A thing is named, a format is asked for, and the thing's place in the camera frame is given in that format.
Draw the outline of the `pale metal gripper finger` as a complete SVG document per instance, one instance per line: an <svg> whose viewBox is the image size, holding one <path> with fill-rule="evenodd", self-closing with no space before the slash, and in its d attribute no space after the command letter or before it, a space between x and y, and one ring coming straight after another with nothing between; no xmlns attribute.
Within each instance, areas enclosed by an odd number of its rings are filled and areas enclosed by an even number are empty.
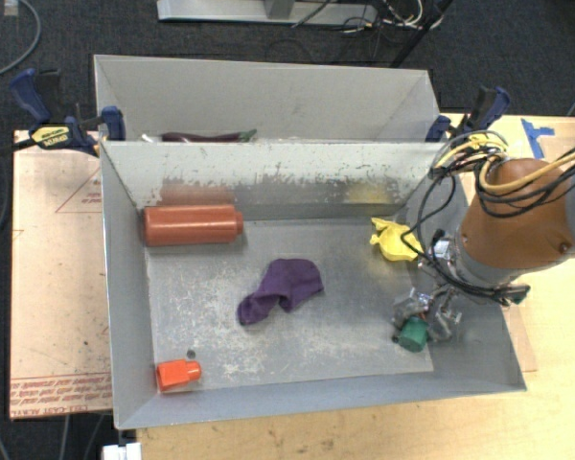
<svg viewBox="0 0 575 460"><path fill-rule="evenodd" d="M434 342L446 342L453 338L462 320L462 312L449 305L438 307L428 327L428 336Z"/></svg>
<svg viewBox="0 0 575 460"><path fill-rule="evenodd" d="M406 321L427 312L427 300L420 297L407 297L393 307L392 322L395 328L402 328Z"/></svg>

